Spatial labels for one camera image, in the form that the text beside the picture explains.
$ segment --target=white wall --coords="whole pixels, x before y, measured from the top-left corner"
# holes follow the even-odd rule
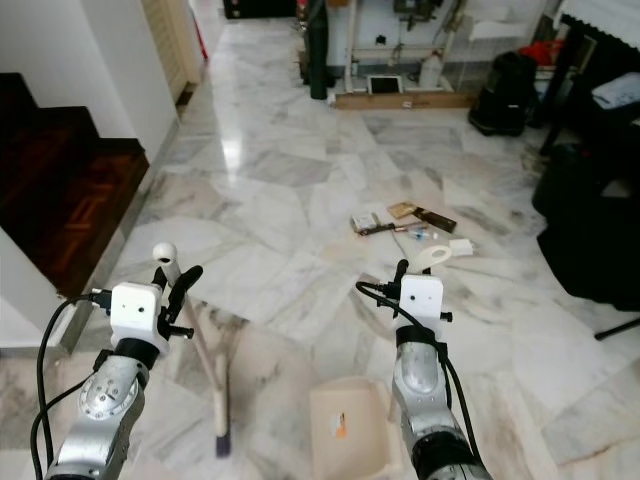
[[[59,304],[53,285],[0,229],[0,348],[39,345]]]
[[[80,0],[0,0],[0,72],[41,107],[86,106],[100,135],[134,136]]]
[[[407,45],[432,45],[439,26],[445,21],[453,0],[445,0],[442,7],[434,12],[436,19],[427,23],[417,23],[411,32],[407,32],[406,22],[400,25],[399,16],[393,12],[393,0],[357,0],[357,36],[355,46],[374,47],[378,35],[387,37],[387,46],[394,47],[400,41]],[[512,20],[536,23],[544,0],[469,0],[467,9],[480,6],[509,5]],[[344,65],[347,44],[347,25],[349,8],[329,8],[329,52],[327,65]],[[443,45],[446,34],[440,33],[437,44]]]
[[[177,118],[139,0],[82,0],[87,19],[134,135],[155,160]]]

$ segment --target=black stand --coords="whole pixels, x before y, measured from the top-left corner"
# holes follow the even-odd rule
[[[611,328],[609,330],[605,330],[604,332],[596,333],[594,335],[595,339],[598,341],[604,340],[611,335],[615,335],[620,332],[624,332],[625,330],[629,330],[631,328],[640,327],[640,318],[636,318],[635,320],[631,320],[630,322],[624,323],[618,327]]]

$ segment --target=marble floor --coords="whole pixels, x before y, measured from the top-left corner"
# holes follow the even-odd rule
[[[387,205],[411,200],[455,219],[455,238],[476,247],[434,274],[494,479],[637,479],[640,329],[596,342],[594,330],[629,315],[570,297],[541,257],[544,220],[530,198],[542,133],[485,138],[462,110],[329,109],[296,77],[289,20],[225,24],[197,3],[205,36],[220,28],[208,74],[110,285],[149,281],[159,241],[178,246],[184,267],[204,267],[192,294],[210,349],[231,359],[233,454],[215,458],[206,378],[193,345],[174,339],[121,478],[311,478],[309,390],[350,375],[391,379],[389,312],[354,283],[390,279],[427,245],[402,233],[358,238],[349,217],[384,218]],[[74,354],[49,368],[50,395],[83,378],[109,336],[95,313]],[[0,359],[2,479],[33,478],[35,410],[33,360]],[[70,401],[53,414],[58,442],[74,412]]]

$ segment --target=cable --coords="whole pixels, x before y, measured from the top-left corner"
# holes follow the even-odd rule
[[[55,404],[61,402],[73,392],[77,391],[84,385],[84,383],[89,379],[89,377],[85,378],[81,382],[77,383],[69,390],[61,393],[56,398],[51,400],[45,406],[44,411],[38,412],[36,418],[33,420],[33,424],[31,425],[31,437],[30,437],[30,445],[31,445],[31,460],[33,461],[33,469],[36,473],[36,480],[42,480],[42,466],[40,465],[40,455],[38,453],[38,427],[40,426],[40,420],[44,417],[46,412],[48,412]]]
[[[60,305],[53,313],[51,319],[49,320],[49,324],[47,325],[47,328],[42,335],[42,342],[40,343],[40,349],[38,350],[38,359],[36,360],[36,382],[38,385],[38,404],[40,406],[40,415],[42,415],[44,442],[47,450],[47,466],[51,465],[51,463],[53,462],[53,440],[51,438],[51,426],[49,425],[49,415],[47,415],[47,400],[44,392],[43,365],[45,350],[47,348],[47,343],[49,342],[51,332],[53,331],[53,327],[55,326],[58,317],[63,312],[63,310],[69,305],[72,305],[80,300],[92,300],[93,298],[93,294],[85,294],[75,298],[67,299],[62,302],[62,305]]]
[[[389,307],[394,311],[398,312],[400,315],[409,320],[415,327],[420,329],[426,337],[426,341],[429,345],[436,349],[439,355],[443,356],[446,361],[445,364],[447,369],[451,373],[451,378],[453,379],[453,384],[456,387],[456,392],[458,393],[458,400],[460,401],[460,409],[462,410],[462,417],[464,419],[464,425],[467,430],[467,437],[469,438],[469,445],[471,447],[471,452],[473,453],[476,460],[480,462],[480,464],[484,465],[482,462],[482,458],[480,457],[480,451],[478,450],[478,444],[476,443],[476,437],[473,433],[473,426],[471,425],[471,417],[469,416],[469,408],[467,407],[467,401],[464,398],[464,392],[462,391],[462,384],[460,383],[460,378],[458,377],[458,373],[456,372],[453,364],[449,360],[449,357],[444,354],[442,348],[435,341],[435,334],[433,330],[422,325],[418,320],[416,320],[409,312],[404,310],[400,305],[393,303],[388,298],[383,297],[382,295],[377,295],[368,289],[372,289],[375,291],[380,291],[382,288],[381,285],[376,285],[375,283],[369,282],[356,282],[356,289],[366,295],[367,297],[373,298],[379,304],[384,305],[385,307]]]

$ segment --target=wooden board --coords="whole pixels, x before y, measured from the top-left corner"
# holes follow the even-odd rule
[[[334,107],[339,110],[469,108],[475,99],[475,95],[453,92],[339,93]]]

